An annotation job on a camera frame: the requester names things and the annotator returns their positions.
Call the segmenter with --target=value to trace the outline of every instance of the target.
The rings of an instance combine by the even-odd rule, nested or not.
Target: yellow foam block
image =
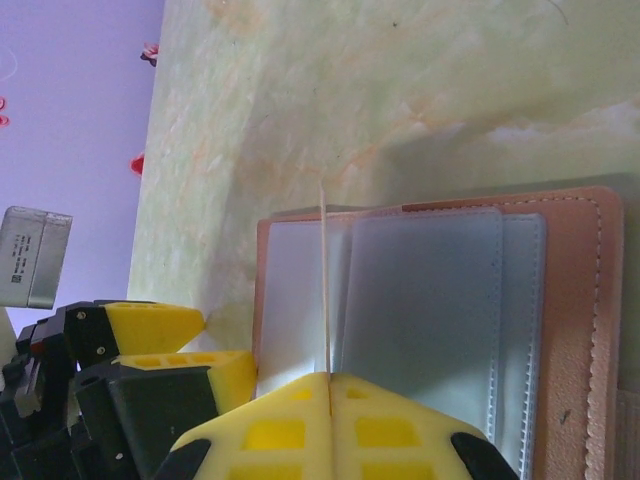
[[[205,326],[194,308],[127,302],[104,308],[121,355],[177,352]]]
[[[256,364],[248,351],[123,355],[115,361],[139,370],[209,367],[207,376],[220,415],[249,402],[256,386]]]
[[[469,480],[451,436],[477,429],[346,374],[314,373],[184,434],[195,480]]]
[[[331,480],[327,374],[292,382],[196,427],[173,446],[211,441],[198,480]]]

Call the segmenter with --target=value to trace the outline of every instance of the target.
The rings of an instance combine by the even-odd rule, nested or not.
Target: green marble surface
[[[250,342],[274,212],[581,184],[627,205],[640,384],[637,0],[167,0],[129,295]]]

